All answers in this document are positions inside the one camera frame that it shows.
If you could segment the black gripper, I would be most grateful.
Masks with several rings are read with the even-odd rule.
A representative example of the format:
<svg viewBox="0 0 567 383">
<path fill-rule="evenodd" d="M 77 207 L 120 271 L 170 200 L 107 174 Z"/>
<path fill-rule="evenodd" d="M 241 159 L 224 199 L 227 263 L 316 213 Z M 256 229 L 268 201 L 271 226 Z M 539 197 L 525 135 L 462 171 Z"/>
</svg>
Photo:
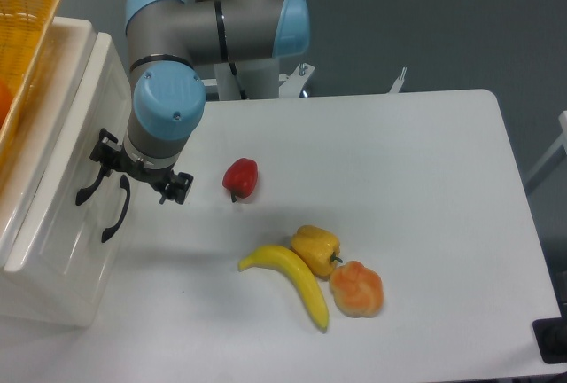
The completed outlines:
<svg viewBox="0 0 567 383">
<path fill-rule="evenodd" d="M 176 174 L 172 170 L 175 163 L 170 159 L 166 160 L 166 164 L 148 161 L 131 145 L 120 145 L 118 138 L 106 128 L 99 131 L 89 158 L 99 164 L 97 179 L 108 177 L 116 171 L 139 182 L 152 184 L 160 195 L 160 205 L 167 201 L 183 205 L 193 183 L 193 175 L 183 172 Z"/>
</svg>

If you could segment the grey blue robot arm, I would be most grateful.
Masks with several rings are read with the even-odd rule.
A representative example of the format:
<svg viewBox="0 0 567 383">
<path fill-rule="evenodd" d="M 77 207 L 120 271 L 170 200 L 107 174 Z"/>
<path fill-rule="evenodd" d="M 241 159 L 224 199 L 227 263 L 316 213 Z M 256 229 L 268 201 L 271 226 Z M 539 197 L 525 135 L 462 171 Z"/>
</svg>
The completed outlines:
<svg viewBox="0 0 567 383">
<path fill-rule="evenodd" d="M 197 66 L 279 59 L 310 43 L 307 0 L 127 0 L 132 108 L 126 134 L 99 133 L 97 179 L 121 173 L 183 203 L 193 178 L 174 165 L 206 103 Z"/>
</svg>

